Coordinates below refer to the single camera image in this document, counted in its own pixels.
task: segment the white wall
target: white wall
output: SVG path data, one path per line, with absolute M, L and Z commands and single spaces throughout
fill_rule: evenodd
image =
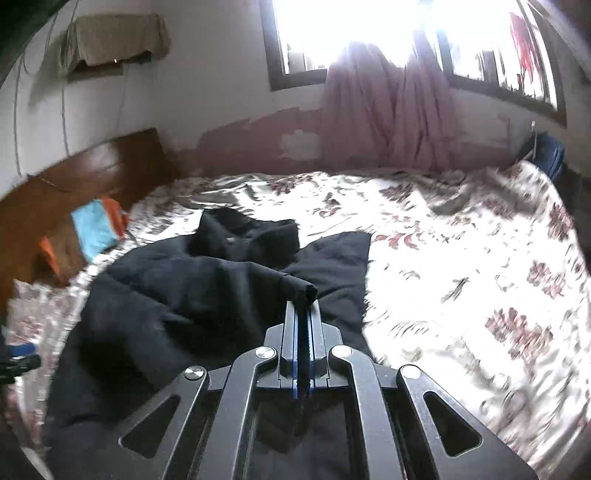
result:
M 67 28 L 75 1 L 59 12 L 51 51 Z M 150 0 L 80 0 L 76 16 L 96 13 L 149 13 Z M 46 59 L 39 74 L 49 23 L 33 37 L 18 87 L 18 151 L 23 174 L 35 174 L 66 156 L 61 120 L 61 80 L 57 60 Z M 18 62 L 0 88 L 0 197 L 18 183 L 13 129 Z M 66 131 L 70 154 L 118 135 L 154 126 L 153 64 L 125 66 L 125 75 L 81 80 L 66 86 Z M 125 85 L 125 99 L 122 93 Z M 117 128 L 119 110 L 121 117 Z
M 299 106 L 323 85 L 271 92 L 258 0 L 154 0 L 171 50 L 157 68 L 158 131 L 166 148 L 194 148 L 208 130 Z
M 270 92 L 258 0 L 154 0 L 171 37 L 157 66 L 157 126 L 165 148 L 194 149 L 200 136 L 244 118 L 279 110 L 320 107 L 323 85 Z M 532 120 L 567 147 L 569 161 L 591 174 L 591 89 L 579 83 L 578 65 L 554 33 L 552 44 L 566 90 L 569 127 L 476 93 L 454 90 L 463 138 L 516 152 Z

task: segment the red cloth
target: red cloth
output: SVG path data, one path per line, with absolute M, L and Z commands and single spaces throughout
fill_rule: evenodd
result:
M 511 19 L 511 36 L 513 37 L 513 44 L 519 57 L 521 71 L 523 74 L 525 72 L 530 74 L 531 83 L 534 81 L 534 67 L 539 71 L 540 62 L 538 61 L 534 42 L 531 39 L 530 29 L 525 20 L 513 12 L 509 13 L 509 17 Z

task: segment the floral bedspread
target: floral bedspread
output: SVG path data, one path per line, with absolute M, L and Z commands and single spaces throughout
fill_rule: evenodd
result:
M 39 452 L 44 403 L 92 278 L 125 252 L 193 232 L 204 208 L 293 218 L 305 246 L 367 231 L 365 336 L 375 358 L 412 362 L 549 477 L 589 420 L 589 274 L 573 222 L 530 163 L 504 172 L 192 178 L 131 211 L 129 235 L 72 286 L 17 283 L 9 338 L 34 339 L 43 367 L 11 390 L 12 416 Z

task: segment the window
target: window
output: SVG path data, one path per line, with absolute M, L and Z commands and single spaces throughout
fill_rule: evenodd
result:
M 423 28 L 450 86 L 566 124 L 544 21 L 524 0 L 260 0 L 271 90 L 323 83 L 350 41 L 403 66 Z

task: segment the triangular cutout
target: triangular cutout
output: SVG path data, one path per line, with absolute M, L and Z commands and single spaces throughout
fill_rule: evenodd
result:
M 455 457 L 480 445 L 482 441 L 480 434 L 452 410 L 439 395 L 426 392 L 423 398 L 449 456 Z
M 179 396 L 168 397 L 150 416 L 123 437 L 121 445 L 145 458 L 153 458 L 179 403 Z

